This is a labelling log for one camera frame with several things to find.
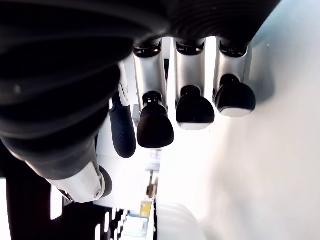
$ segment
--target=robotic hand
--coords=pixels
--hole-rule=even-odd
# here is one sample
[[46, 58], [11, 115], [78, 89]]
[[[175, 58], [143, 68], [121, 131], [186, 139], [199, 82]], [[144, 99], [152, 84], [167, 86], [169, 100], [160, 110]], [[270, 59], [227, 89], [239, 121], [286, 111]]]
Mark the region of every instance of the robotic hand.
[[[174, 37], [181, 128], [203, 129], [215, 118], [204, 98], [210, 36], [218, 44], [215, 106], [222, 115], [242, 117], [256, 106], [253, 91], [243, 83], [248, 45], [279, 1], [0, 0], [0, 138], [70, 200], [105, 197], [112, 181], [98, 166], [94, 137], [108, 112], [118, 154], [126, 158], [136, 148], [135, 141], [127, 149], [122, 145], [134, 132], [118, 63], [133, 51], [138, 143], [167, 146], [174, 131], [161, 38]], [[129, 127], [115, 124], [119, 114]]]

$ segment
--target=white object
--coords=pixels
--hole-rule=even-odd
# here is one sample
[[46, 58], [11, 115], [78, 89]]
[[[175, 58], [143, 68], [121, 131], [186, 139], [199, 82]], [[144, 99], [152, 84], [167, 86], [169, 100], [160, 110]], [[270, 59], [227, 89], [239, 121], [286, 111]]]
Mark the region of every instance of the white object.
[[147, 240], [205, 240], [193, 214], [179, 203], [159, 201], [154, 197], [151, 206]]

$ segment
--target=black corrugated bellows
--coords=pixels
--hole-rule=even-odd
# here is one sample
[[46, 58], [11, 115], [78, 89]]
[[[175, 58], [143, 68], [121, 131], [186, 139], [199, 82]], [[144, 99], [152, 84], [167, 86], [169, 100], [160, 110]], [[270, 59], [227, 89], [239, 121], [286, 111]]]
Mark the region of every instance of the black corrugated bellows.
[[118, 62], [169, 26], [142, 3], [0, 1], [0, 138], [40, 176], [69, 178], [94, 159]]

